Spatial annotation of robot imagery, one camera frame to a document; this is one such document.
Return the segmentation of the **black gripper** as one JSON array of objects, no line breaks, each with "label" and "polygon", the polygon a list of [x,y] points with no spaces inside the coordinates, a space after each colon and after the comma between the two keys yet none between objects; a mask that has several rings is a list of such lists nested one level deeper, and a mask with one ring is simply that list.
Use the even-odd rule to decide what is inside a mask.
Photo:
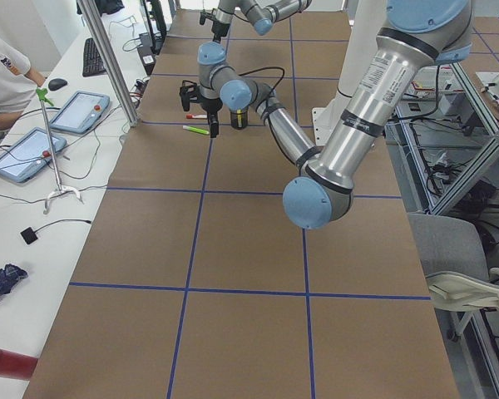
[{"label": "black gripper", "polygon": [[183,111],[189,111],[190,105],[196,103],[207,112],[210,137],[215,138],[219,134],[220,128],[217,113],[223,107],[220,97],[212,89],[189,80],[182,81],[179,96]]},{"label": "black gripper", "polygon": [[212,21],[211,31],[213,33],[213,41],[221,43],[221,40],[228,36],[232,18],[232,11],[214,8],[210,12],[202,10],[200,12],[199,23],[200,25],[204,25],[207,20]]}]

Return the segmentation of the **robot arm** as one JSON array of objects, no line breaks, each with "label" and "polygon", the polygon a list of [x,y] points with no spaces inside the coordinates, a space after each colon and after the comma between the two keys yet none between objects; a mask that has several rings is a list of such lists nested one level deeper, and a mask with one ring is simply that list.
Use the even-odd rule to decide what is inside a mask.
[{"label": "robot arm", "polygon": [[229,33],[235,9],[239,8],[255,32],[263,36],[272,29],[275,23],[301,13],[310,5],[310,0],[278,1],[265,7],[261,7],[254,0],[224,0],[220,1],[219,6],[210,12],[202,10],[199,24],[203,26],[206,21],[212,21],[213,41],[221,43],[221,39],[227,37]]}]

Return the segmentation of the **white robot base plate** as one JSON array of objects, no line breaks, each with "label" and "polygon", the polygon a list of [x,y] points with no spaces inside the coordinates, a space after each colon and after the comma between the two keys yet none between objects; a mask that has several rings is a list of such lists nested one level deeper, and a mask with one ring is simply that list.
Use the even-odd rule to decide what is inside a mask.
[{"label": "white robot base plate", "polygon": [[325,146],[338,123],[334,106],[314,107],[312,109],[315,144]]}]

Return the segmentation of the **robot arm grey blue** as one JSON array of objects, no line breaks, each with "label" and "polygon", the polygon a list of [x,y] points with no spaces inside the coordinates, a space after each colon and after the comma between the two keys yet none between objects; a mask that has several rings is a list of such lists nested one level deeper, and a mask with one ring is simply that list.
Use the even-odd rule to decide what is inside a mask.
[{"label": "robot arm grey blue", "polygon": [[226,60],[222,39],[236,11],[259,35],[302,12],[306,1],[222,1],[200,20],[211,22],[213,38],[200,45],[199,80],[180,87],[181,105],[197,103],[206,112],[209,133],[219,132],[218,113],[253,109],[267,125],[299,175],[284,189],[284,212],[300,228],[318,229],[342,218],[353,203],[353,175],[383,133],[384,126],[417,72],[424,67],[465,59],[471,50],[474,4],[471,1],[384,1],[383,21],[374,35],[373,59],[355,82],[348,104],[333,108],[331,132],[317,147],[267,84],[240,76]]}]

